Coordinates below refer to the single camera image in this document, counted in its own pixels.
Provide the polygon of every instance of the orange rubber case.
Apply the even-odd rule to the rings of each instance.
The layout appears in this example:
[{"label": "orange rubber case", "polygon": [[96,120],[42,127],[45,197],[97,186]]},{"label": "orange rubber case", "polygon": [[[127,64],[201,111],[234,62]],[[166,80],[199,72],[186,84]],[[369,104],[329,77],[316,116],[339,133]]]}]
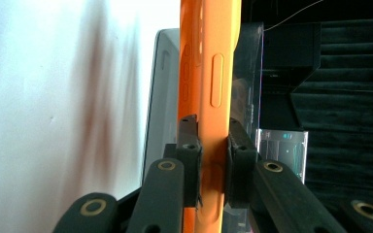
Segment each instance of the orange rubber case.
[{"label": "orange rubber case", "polygon": [[241,0],[182,0],[178,117],[198,115],[203,206],[185,209],[184,232],[220,232],[233,52]]}]

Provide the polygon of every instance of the white wall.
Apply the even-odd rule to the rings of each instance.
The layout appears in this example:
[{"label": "white wall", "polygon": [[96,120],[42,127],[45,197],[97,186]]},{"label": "white wall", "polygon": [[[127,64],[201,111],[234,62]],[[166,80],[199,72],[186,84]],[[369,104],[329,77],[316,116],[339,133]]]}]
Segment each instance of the white wall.
[{"label": "white wall", "polygon": [[153,43],[179,0],[0,0],[0,232],[140,183]]}]

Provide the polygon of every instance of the wire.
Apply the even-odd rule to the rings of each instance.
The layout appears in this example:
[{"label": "wire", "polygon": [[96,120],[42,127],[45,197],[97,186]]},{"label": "wire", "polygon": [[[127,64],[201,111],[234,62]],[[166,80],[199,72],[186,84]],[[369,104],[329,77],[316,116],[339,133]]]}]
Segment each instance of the wire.
[{"label": "wire", "polygon": [[314,5],[316,5],[316,4],[319,4],[320,2],[323,2],[323,0],[317,1],[317,2],[315,2],[315,3],[312,3],[312,4],[310,4],[310,5],[306,6],[306,7],[304,7],[303,9],[299,10],[298,12],[292,14],[292,16],[287,17],[286,19],[284,19],[284,20],[282,20],[281,22],[275,24],[274,26],[271,26],[271,27],[268,27],[267,29],[264,29],[264,31],[271,30],[272,28],[275,28],[275,27],[277,27],[277,26],[283,24],[284,22],[286,22],[286,21],[289,20],[290,18],[295,17],[298,13],[300,13],[300,12],[302,12],[302,11],[304,11],[304,10],[307,10],[308,8],[310,8],[310,7],[312,7],[312,6],[314,6]]}]

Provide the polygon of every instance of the orange phone case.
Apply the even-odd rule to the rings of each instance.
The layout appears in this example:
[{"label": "orange phone case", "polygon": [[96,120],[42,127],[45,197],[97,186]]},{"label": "orange phone case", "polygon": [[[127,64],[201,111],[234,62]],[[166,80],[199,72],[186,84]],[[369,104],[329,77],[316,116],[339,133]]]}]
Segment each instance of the orange phone case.
[{"label": "orange phone case", "polygon": [[185,209],[185,232],[220,232],[233,52],[241,0],[182,0],[178,117],[197,114],[204,149],[196,217]]}]

